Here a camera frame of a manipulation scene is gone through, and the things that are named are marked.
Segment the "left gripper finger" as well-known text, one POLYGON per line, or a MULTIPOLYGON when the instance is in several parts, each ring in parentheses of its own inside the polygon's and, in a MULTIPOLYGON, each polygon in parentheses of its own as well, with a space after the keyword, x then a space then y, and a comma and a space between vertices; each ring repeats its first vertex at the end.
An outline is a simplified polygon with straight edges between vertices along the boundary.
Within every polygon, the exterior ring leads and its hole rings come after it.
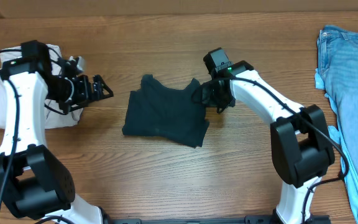
POLYGON ((114 96, 114 93, 110 87, 103 85, 93 87, 93 97, 92 100, 103 100, 106 98, 111 98, 114 96))
POLYGON ((105 82, 100 75, 93 77, 93 90, 104 90, 105 82))

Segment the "black Nike t-shirt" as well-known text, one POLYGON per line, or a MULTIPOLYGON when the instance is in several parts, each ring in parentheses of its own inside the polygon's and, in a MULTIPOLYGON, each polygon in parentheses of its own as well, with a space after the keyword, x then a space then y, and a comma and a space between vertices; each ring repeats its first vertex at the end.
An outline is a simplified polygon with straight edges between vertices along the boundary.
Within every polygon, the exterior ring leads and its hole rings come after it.
POLYGON ((190 146, 201 147, 209 121, 206 108, 192 102, 200 87, 197 79, 182 90, 163 86, 152 75, 144 75, 140 89, 131 91, 122 133, 126 136, 159 136, 190 146))

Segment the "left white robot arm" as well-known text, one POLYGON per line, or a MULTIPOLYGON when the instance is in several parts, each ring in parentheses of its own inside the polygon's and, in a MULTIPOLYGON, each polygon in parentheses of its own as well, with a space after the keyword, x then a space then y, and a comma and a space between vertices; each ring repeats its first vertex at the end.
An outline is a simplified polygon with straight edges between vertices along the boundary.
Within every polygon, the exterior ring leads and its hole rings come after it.
POLYGON ((7 88, 7 113, 0 147, 0 210, 36 223, 111 223, 101 208, 82 199, 70 171, 48 149, 45 99, 72 103, 90 98, 87 78, 52 75, 49 60, 21 57, 4 62, 0 75, 7 88))

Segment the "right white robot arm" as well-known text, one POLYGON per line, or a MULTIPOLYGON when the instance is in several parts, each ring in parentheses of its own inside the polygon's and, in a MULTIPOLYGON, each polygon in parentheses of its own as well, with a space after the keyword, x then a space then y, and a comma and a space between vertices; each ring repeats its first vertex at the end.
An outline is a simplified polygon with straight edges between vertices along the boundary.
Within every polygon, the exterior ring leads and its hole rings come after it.
POLYGON ((316 105, 305 108, 265 82, 245 61, 205 60, 211 81, 203 84, 201 102, 221 113, 239 100, 270 127, 272 162, 282 179, 280 201, 270 215, 248 215, 245 223, 330 223, 327 215, 310 212, 314 191, 334 162, 324 137, 326 120, 316 105))

